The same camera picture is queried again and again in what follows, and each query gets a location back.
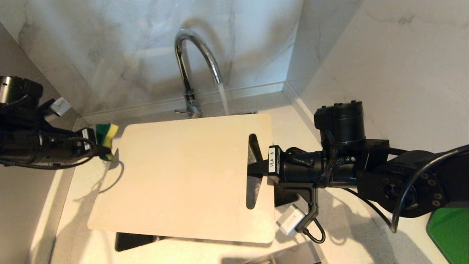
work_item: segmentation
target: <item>green surface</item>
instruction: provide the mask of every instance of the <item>green surface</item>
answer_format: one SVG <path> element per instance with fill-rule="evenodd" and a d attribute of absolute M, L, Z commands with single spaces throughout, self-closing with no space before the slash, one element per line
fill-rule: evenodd
<path fill-rule="evenodd" d="M 427 232 L 450 263 L 469 263 L 469 209 L 436 210 L 428 222 Z"/>
<path fill-rule="evenodd" d="M 106 138 L 107 133 L 109 132 L 109 128 L 111 124 L 97 124 L 96 125 L 96 142 L 98 145 L 104 144 L 104 139 Z"/>

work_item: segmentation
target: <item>robotic arm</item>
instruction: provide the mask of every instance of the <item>robotic arm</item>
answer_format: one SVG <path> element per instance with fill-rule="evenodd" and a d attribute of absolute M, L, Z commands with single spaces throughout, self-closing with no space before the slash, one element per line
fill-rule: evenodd
<path fill-rule="evenodd" d="M 42 85 L 19 77 L 0 80 L 0 164 L 59 170 L 111 153 L 111 149 L 97 146 L 93 129 L 74 132 L 52 127 L 45 120 L 68 110 L 63 98 L 39 106 Z"/>
<path fill-rule="evenodd" d="M 444 153 L 405 151 L 388 140 L 365 137 L 362 102 L 323 106 L 314 115 L 322 151 L 269 147 L 269 157 L 248 165 L 248 175 L 278 178 L 283 191 L 299 194 L 309 207 L 295 230 L 317 243 L 325 233 L 316 219 L 318 188 L 344 188 L 355 194 L 397 232 L 399 217 L 418 217 L 441 207 L 467 207 L 469 145 Z M 388 161 L 388 156 L 396 156 Z M 349 188 L 357 188 L 358 193 Z M 393 213 L 391 221 L 372 203 Z M 314 221 L 323 237 L 315 239 L 307 226 Z"/>
<path fill-rule="evenodd" d="M 96 144 L 91 128 L 70 131 L 52 127 L 46 118 L 68 107 L 62 98 L 39 106 L 43 87 L 18 77 L 0 77 L 0 164 L 58 170 L 81 165 L 111 153 Z M 318 188 L 344 188 L 370 205 L 397 232 L 399 217 L 418 217 L 441 207 L 468 206 L 469 145 L 444 153 L 405 151 L 388 140 L 365 137 L 361 102 L 323 106 L 314 115 L 323 149 L 305 152 L 269 147 L 267 160 L 248 165 L 248 175 L 278 179 L 284 192 L 299 194 L 309 207 L 295 230 L 322 243 L 325 233 L 318 215 Z M 260 154 L 258 144 L 255 153 Z M 395 158 L 388 161 L 388 156 Z M 357 188 L 358 193 L 349 188 Z M 387 219 L 369 201 L 393 213 Z M 314 221 L 323 237 L 315 239 L 307 226 Z"/>

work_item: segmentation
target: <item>white connector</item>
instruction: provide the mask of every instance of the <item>white connector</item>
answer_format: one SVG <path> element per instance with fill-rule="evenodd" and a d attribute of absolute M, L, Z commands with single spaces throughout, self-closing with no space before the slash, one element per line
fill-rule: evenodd
<path fill-rule="evenodd" d="M 285 235 L 289 235 L 304 217 L 305 214 L 292 204 L 277 220 L 277 224 Z"/>

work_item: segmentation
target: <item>cutting board handle hole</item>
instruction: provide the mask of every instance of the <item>cutting board handle hole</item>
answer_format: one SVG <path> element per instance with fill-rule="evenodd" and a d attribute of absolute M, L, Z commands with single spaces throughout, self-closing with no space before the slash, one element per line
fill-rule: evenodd
<path fill-rule="evenodd" d="M 249 135 L 248 140 L 248 165 L 262 162 L 262 153 L 256 134 Z M 256 206 L 257 196 L 262 182 L 262 177 L 247 175 L 246 180 L 246 207 L 250 210 Z"/>

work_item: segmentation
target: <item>metal bracket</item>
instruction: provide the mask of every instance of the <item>metal bracket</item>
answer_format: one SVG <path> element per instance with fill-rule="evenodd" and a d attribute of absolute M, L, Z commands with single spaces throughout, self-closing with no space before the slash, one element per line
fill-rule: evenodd
<path fill-rule="evenodd" d="M 279 186 L 286 192 L 299 194 L 308 203 L 308 214 L 295 227 L 295 231 L 303 233 L 319 213 L 316 185 L 312 183 L 279 182 Z"/>

